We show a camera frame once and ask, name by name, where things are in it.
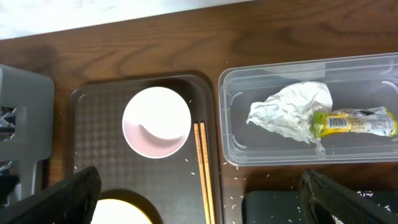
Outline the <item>white paper napkin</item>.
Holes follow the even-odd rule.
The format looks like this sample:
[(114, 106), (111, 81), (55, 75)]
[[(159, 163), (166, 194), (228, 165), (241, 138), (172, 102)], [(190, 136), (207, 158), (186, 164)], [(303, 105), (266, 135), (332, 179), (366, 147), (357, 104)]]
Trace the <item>white paper napkin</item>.
[(328, 113), (333, 106), (331, 93), (326, 84), (299, 82), (291, 84), (269, 96), (263, 102), (253, 102), (246, 120), (284, 138), (316, 144), (318, 155), (325, 155), (319, 137), (312, 132), (313, 114)]

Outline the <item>wooden chopstick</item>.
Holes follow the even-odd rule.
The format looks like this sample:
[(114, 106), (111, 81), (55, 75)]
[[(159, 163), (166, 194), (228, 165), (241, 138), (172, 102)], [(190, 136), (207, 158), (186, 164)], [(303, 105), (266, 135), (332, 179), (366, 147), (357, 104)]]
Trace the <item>wooden chopstick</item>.
[(200, 183), (201, 183), (201, 192), (202, 192), (202, 197), (203, 197), (203, 208), (205, 211), (205, 220), (206, 220), (206, 224), (211, 224), (208, 196), (207, 196), (207, 189), (206, 189), (205, 170), (204, 170), (204, 166), (203, 166), (203, 157), (201, 154), (200, 133), (199, 133), (199, 127), (198, 127), (197, 123), (193, 124), (193, 130), (194, 130), (194, 136), (195, 136), (198, 167), (199, 167), (199, 173), (200, 173)]
[(206, 140), (206, 130), (205, 124), (200, 123), (200, 134), (201, 134), (201, 147), (203, 150), (203, 160), (204, 160), (204, 168), (205, 168), (205, 179), (206, 179), (206, 188), (207, 188), (207, 196), (208, 196), (208, 208), (210, 213), (210, 222), (211, 224), (216, 224), (215, 218), (215, 207), (213, 201), (213, 191), (211, 185), (211, 173), (210, 173), (210, 160), (208, 154), (208, 144)]

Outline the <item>green yellow snack wrapper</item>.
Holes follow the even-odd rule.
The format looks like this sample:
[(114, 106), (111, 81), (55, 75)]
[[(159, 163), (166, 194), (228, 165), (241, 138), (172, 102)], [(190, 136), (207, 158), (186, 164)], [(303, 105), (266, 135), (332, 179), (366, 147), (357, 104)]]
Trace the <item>green yellow snack wrapper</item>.
[(397, 135), (397, 119), (386, 107), (342, 109), (313, 114), (311, 131), (316, 138), (339, 133), (368, 133), (377, 136)]

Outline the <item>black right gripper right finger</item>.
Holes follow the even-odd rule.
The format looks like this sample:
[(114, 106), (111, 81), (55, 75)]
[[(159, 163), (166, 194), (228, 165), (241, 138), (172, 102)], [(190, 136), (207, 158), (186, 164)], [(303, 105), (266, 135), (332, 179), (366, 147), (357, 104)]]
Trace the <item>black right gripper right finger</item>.
[(305, 222), (309, 224), (334, 223), (334, 218), (345, 224), (397, 223), (393, 212), (312, 169), (302, 173), (298, 192)]

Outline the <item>yellow plastic plate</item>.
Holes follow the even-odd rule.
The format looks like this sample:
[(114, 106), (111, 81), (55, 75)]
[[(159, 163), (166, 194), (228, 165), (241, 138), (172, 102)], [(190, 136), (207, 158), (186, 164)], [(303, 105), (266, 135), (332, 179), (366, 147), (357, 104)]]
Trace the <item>yellow plastic plate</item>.
[(140, 208), (118, 199), (97, 201), (91, 224), (152, 224)]

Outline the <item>pink plastic bowl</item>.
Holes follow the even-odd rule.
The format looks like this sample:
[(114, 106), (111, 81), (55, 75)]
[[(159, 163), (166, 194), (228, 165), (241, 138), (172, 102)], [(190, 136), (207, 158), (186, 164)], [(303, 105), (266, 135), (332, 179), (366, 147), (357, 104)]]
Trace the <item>pink plastic bowl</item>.
[(122, 131), (130, 148), (149, 159), (175, 154), (187, 141), (190, 109), (176, 91), (150, 87), (136, 93), (122, 116)]

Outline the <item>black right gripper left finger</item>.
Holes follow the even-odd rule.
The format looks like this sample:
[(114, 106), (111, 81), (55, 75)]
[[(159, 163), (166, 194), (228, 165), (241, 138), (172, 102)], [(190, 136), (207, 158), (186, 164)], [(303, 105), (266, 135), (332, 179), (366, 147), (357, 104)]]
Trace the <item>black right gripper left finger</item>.
[(101, 193), (97, 168), (69, 178), (1, 209), (1, 223), (90, 223)]

